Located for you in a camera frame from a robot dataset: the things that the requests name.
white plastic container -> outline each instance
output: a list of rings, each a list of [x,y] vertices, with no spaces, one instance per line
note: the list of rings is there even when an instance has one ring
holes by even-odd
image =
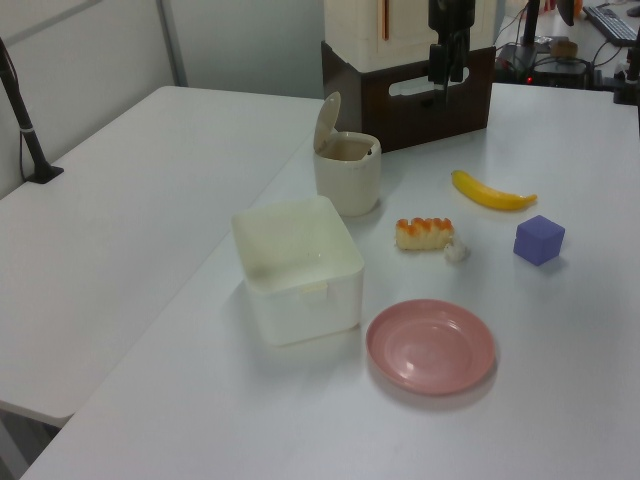
[[[263,338],[306,340],[360,322],[364,260],[328,198],[277,203],[231,220]]]
[[[497,3],[476,0],[471,50],[495,42]],[[324,25],[327,44],[361,73],[428,60],[438,43],[429,0],[324,0]]]
[[[318,195],[327,197],[340,215],[369,212],[378,200],[382,147],[377,138],[358,132],[337,132],[340,92],[325,100],[313,140],[313,168]]]

yellow banana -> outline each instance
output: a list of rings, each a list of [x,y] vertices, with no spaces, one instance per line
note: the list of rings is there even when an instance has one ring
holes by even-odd
[[[474,202],[498,210],[520,210],[535,202],[538,198],[537,195],[523,197],[515,193],[494,190],[462,170],[451,172],[451,182],[460,192]]]

cup lid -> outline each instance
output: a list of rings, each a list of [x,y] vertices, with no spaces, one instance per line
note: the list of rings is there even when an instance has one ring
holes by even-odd
[[[340,114],[340,92],[333,92],[327,97],[318,114],[316,133],[313,137],[313,149],[319,153],[329,140]]]

purple block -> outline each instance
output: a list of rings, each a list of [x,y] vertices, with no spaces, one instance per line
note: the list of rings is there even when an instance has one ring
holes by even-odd
[[[563,239],[564,227],[538,215],[518,225],[513,253],[542,265],[560,254]]]

white cup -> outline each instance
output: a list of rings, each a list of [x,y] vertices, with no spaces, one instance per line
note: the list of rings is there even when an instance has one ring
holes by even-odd
[[[332,133],[313,156],[318,195],[331,200],[340,215],[369,212],[380,192],[381,158],[377,138],[364,133]]]

